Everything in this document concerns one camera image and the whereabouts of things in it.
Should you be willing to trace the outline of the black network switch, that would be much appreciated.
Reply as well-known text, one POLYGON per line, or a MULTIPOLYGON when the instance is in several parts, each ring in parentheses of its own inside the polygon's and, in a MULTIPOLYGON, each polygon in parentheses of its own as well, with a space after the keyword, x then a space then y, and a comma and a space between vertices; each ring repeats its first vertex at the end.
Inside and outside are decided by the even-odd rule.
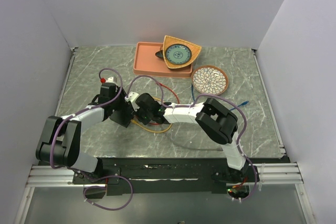
POLYGON ((132 105, 130 103, 124 103, 112 112, 109 119, 120 126, 127 128, 133 119, 133 112, 132 105))

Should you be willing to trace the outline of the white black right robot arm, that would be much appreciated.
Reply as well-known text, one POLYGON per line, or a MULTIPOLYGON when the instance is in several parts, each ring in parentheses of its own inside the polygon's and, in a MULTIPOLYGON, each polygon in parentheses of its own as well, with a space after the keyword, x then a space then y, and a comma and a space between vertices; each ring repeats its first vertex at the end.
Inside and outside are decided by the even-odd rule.
POLYGON ((194 104, 160 104, 148 93, 130 92, 126 98, 142 124, 190 123, 199 125, 206 135, 219 144, 224 152, 230 177, 241 181, 248 175, 248 161, 240 147, 237 116, 218 102, 214 96, 194 104))

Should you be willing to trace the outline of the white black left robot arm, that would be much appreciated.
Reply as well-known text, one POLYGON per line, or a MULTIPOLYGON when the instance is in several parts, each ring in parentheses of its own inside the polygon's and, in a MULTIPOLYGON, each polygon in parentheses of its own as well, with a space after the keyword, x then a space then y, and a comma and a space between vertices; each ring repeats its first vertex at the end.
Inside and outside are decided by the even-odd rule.
POLYGON ((133 119, 133 107, 125 96, 123 87, 106 82, 101 85, 100 93, 81 111, 48 117, 36 148, 36 158, 54 168, 83 171, 92 183, 100 182, 104 176, 102 160, 80 151, 81 135, 107 119, 128 127, 133 119))

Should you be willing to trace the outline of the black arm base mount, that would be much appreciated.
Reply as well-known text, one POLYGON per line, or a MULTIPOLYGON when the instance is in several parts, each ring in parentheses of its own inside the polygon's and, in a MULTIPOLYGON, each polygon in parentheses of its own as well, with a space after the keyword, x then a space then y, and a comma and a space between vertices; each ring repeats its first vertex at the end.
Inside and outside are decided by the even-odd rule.
POLYGON ((102 172, 90 179, 79 172, 69 184, 106 186, 107 195, 211 192, 225 194, 227 184, 258 183, 258 169, 246 163, 241 171, 225 158, 103 158, 102 172))

